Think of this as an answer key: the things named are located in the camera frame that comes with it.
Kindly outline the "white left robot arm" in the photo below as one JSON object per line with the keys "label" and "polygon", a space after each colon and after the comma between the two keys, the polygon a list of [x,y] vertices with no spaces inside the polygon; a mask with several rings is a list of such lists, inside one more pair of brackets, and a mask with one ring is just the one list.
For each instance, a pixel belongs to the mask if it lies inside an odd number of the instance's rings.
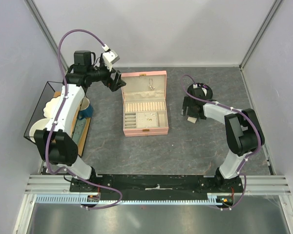
{"label": "white left robot arm", "polygon": [[46,162],[50,174],[55,174],[50,168],[57,165],[60,169],[69,171],[87,192],[97,188],[94,169],[86,164],[78,154],[78,146],[71,137],[75,114],[79,112],[82,100],[94,82],[102,82],[104,86],[115,92],[126,85],[121,79],[120,71],[112,65],[119,60],[117,53],[107,49],[99,57],[100,64],[95,66],[90,51],[76,51],[74,63],[69,67],[63,79],[60,100],[48,123],[34,132],[35,144],[40,156]]}

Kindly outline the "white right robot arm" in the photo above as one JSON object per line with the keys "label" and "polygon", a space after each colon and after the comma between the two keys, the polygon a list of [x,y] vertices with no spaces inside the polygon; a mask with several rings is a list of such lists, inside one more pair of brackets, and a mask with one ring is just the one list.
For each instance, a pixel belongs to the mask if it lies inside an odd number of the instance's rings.
{"label": "white right robot arm", "polygon": [[[166,71],[117,72],[115,79],[123,96],[124,135],[168,134]],[[219,103],[213,99],[212,89],[204,83],[193,80],[184,91],[182,115],[187,116],[189,122],[210,118],[225,126],[229,152],[214,179],[215,189],[225,192],[248,158],[265,143],[256,113],[253,109],[241,110]]]}

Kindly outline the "pink jewelry box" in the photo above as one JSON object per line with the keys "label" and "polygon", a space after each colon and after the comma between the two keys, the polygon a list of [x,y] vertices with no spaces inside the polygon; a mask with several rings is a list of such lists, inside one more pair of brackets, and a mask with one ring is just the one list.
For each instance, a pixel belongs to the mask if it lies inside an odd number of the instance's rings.
{"label": "pink jewelry box", "polygon": [[[123,73],[123,132],[126,137],[167,135],[167,72]],[[155,113],[146,117],[144,113]]]}

